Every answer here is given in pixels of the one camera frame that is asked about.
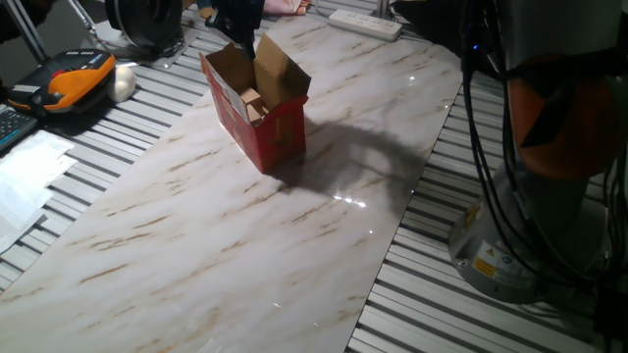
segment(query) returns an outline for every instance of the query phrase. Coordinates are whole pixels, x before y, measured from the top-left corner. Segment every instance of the keyboard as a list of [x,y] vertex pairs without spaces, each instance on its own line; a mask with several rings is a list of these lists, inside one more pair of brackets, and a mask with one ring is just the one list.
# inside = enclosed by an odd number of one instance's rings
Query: keyboard
[[0,112],[0,152],[18,141],[37,126],[37,119],[5,110]]

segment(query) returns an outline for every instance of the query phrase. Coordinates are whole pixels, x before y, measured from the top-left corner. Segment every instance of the power strip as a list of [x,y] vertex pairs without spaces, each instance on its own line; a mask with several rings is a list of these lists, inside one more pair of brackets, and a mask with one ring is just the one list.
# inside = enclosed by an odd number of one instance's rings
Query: power strip
[[347,10],[336,10],[330,16],[330,25],[390,42],[401,34],[401,24]]

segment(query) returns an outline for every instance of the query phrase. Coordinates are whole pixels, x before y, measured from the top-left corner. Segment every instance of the open box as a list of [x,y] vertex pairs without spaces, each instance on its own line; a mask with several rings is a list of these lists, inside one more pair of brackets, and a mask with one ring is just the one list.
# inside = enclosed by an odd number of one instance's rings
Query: open box
[[200,55],[218,117],[261,172],[305,151],[308,76],[266,34],[251,62],[233,44]]

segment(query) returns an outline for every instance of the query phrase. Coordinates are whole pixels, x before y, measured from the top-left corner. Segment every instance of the orange device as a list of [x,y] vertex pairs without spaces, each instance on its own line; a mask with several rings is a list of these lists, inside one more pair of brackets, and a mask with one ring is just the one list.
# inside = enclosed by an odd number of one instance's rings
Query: orange device
[[109,52],[78,49],[62,52],[9,87],[9,103],[37,116],[82,112],[100,100],[116,68]]

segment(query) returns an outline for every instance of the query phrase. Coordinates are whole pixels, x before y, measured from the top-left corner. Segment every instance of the marble tabletop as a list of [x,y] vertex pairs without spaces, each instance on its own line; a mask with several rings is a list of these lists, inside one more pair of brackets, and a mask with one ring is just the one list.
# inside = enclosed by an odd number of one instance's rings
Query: marble tabletop
[[458,61],[304,18],[269,35],[313,77],[305,156],[260,174],[206,94],[0,295],[0,351],[344,349]]

